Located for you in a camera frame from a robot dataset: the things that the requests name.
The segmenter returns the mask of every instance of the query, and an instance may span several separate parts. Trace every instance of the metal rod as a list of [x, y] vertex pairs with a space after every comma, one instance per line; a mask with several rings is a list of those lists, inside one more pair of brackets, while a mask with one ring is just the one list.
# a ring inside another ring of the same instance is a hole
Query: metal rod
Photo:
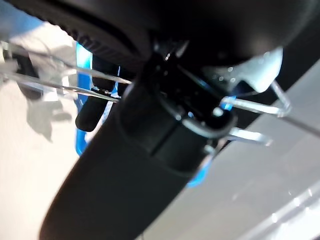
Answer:
[[250, 112], [258, 114], [276, 115], [278, 118], [283, 118], [284, 116], [287, 116], [291, 111], [290, 101], [276, 81], [273, 81], [270, 86], [276, 94], [276, 96], [279, 98], [280, 102], [282, 103], [282, 107], [269, 106], [262, 103], [243, 99], [234, 99], [230, 96], [224, 97], [221, 102], [223, 104], [231, 104], [235, 108], [247, 110]]
[[102, 94], [99, 94], [99, 93], [96, 93], [94, 91], [87, 90], [84, 88], [75, 87], [75, 86], [63, 86], [60, 84], [52, 83], [49, 81], [39, 80], [39, 78], [32, 77], [32, 76], [26, 76], [26, 75], [19, 74], [19, 73], [6, 72], [3, 70], [1, 72], [3, 73], [3, 75], [5, 77], [7, 77], [11, 80], [14, 80], [18, 83], [22, 83], [22, 84], [34, 83], [34, 84], [39, 84], [39, 85], [43, 85], [43, 86], [50, 87], [50, 88], [65, 90], [69, 93], [76, 93], [76, 94], [80, 94], [80, 95], [105, 99], [105, 100], [111, 101], [113, 103], [119, 102], [118, 98], [111, 97], [111, 96], [105, 96], [105, 95], [102, 95]]
[[15, 44], [12, 44], [12, 43], [8, 43], [8, 42], [5, 42], [5, 41], [1, 41], [1, 45], [2, 45], [4, 50], [7, 50], [7, 51], [10, 51], [12, 53], [16, 53], [16, 54], [19, 54], [19, 55], [22, 55], [22, 56], [25, 56], [25, 57], [29, 57], [29, 54], [33, 54], [33, 55], [36, 55], [36, 56], [39, 56], [39, 57], [49, 58], [49, 59], [52, 59], [52, 60], [54, 60], [56, 62], [59, 62], [60, 64], [62, 64], [63, 66], [65, 66], [67, 68], [75, 69], [75, 70], [77, 70], [77, 72], [88, 74], [88, 75], [91, 75], [92, 77], [111, 80], [111, 81], [118, 82], [118, 83], [123, 83], [123, 84], [131, 84], [131, 81], [123, 79], [121, 77], [112, 76], [112, 75], [105, 74], [105, 73], [102, 73], [100, 71], [93, 70], [93, 69], [86, 69], [86, 68], [83, 68], [83, 67], [74, 66], [74, 65], [72, 65], [72, 64], [70, 64], [68, 62], [63, 61], [62, 59], [60, 59], [60, 58], [58, 58], [56, 56], [48, 55], [48, 54], [43, 53], [43, 52], [27, 50], [27, 49], [24, 49], [24, 48], [22, 48], [22, 47], [20, 47], [18, 45], [15, 45]]
[[309, 126], [308, 124], [298, 120], [298, 119], [295, 119], [293, 118], [292, 116], [285, 116], [283, 118], [281, 118], [282, 121], [288, 123], [288, 124], [291, 124], [295, 127], [297, 127], [298, 129], [300, 130], [303, 130], [309, 134], [312, 134], [314, 135], [316, 138], [319, 138], [320, 139], [320, 130], [313, 127], [313, 126]]
[[254, 144], [260, 144], [264, 146], [270, 146], [271, 143], [273, 142], [273, 140], [266, 135], [263, 135], [259, 132], [243, 130], [238, 127], [234, 127], [231, 129], [227, 139], [231, 141], [254, 143]]

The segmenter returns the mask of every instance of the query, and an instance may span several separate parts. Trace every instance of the white surface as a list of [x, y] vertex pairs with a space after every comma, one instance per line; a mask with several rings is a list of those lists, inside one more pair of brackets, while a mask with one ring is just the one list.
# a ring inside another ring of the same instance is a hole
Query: white surface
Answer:
[[300, 240], [319, 235], [320, 181], [237, 240]]
[[[14, 41], [75, 62], [72, 39], [50, 24]], [[42, 78], [55, 69], [50, 61], [31, 60], [42, 68]], [[75, 104], [56, 94], [46, 94], [44, 100], [27, 100], [12, 81], [0, 86], [1, 240], [38, 239], [52, 200], [78, 159]]]

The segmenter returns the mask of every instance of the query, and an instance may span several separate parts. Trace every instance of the black plastic part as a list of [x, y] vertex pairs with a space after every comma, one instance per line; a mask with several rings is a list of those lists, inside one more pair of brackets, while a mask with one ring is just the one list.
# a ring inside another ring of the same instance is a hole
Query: black plastic part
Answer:
[[[3, 58], [5, 60], [10, 58], [8, 51], [6, 50], [3, 51]], [[39, 75], [36, 72], [29, 57], [22, 56], [19, 54], [12, 54], [12, 58], [15, 59], [18, 63], [18, 70], [16, 71], [18, 74], [39, 78]], [[22, 94], [29, 100], [32, 100], [32, 101], [39, 100], [44, 94], [42, 90], [39, 90], [39, 89], [34, 90], [31, 87], [18, 82], [17, 82], [17, 85], [20, 91], [22, 92]]]
[[133, 84], [65, 180], [40, 240], [134, 240], [195, 174], [206, 142]]
[[[106, 62], [105, 60], [101, 59], [100, 57], [93, 55], [92, 57], [92, 69], [97, 70], [102, 73], [110, 74], [113, 76], [117, 76], [119, 71], [119, 66], [112, 64], [110, 62]], [[92, 83], [94, 86], [98, 87], [99, 89], [104, 89], [108, 92], [112, 92], [115, 87], [115, 82], [106, 80], [100, 77], [93, 77]]]
[[120, 97], [122, 97], [122, 96], [124, 95], [125, 90], [127, 89], [127, 87], [128, 87], [128, 84], [118, 83], [118, 89], [117, 89], [117, 91], [118, 91], [118, 95], [119, 95]]
[[108, 100], [89, 96], [76, 116], [75, 125], [85, 132], [95, 130], [99, 120], [106, 109]]
[[157, 38], [189, 41], [183, 57], [190, 68], [234, 65], [285, 46], [320, 6], [317, 0], [7, 1], [133, 73], [143, 69]]

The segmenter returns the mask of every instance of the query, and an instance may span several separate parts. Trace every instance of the black cylindrical component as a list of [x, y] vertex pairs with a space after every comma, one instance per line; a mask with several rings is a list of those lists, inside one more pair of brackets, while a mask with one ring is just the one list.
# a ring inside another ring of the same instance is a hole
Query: black cylindrical component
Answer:
[[[119, 67], [113, 63], [107, 62], [96, 55], [92, 56], [92, 69], [97, 70], [102, 73], [110, 74], [113, 76], [118, 75]], [[92, 83], [94, 86], [98, 87], [99, 89], [103, 89], [109, 92], [115, 87], [115, 82], [111, 80], [106, 80], [100, 77], [93, 77]]]
[[134, 84], [65, 180], [40, 240], [135, 239], [197, 172], [206, 142]]
[[85, 132], [92, 132], [104, 114], [107, 103], [108, 100], [89, 96], [75, 119], [76, 127]]
[[117, 91], [118, 91], [118, 95], [119, 95], [120, 97], [123, 96], [123, 94], [124, 94], [125, 90], [127, 89], [127, 87], [128, 87], [128, 84], [118, 83], [118, 89], [117, 89]]

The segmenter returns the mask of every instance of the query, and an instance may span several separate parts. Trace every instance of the blue plastic part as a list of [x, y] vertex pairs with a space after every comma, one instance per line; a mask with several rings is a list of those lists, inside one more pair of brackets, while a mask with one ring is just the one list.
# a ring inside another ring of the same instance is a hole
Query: blue plastic part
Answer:
[[[80, 68], [91, 69], [92, 68], [92, 53], [86, 50], [79, 43], [76, 44], [76, 65]], [[78, 73], [78, 84], [79, 88], [91, 89], [91, 77], [87, 74]], [[75, 101], [78, 113], [83, 107], [84, 103], [87, 101], [88, 97], [78, 94], [78, 98]], [[76, 138], [75, 138], [75, 150], [76, 153], [80, 156], [86, 146], [86, 132], [80, 129], [76, 129]]]
[[195, 177], [188, 182], [187, 186], [189, 188], [194, 188], [198, 185], [200, 185], [206, 178], [208, 171], [210, 168], [210, 163], [204, 166], [196, 175]]

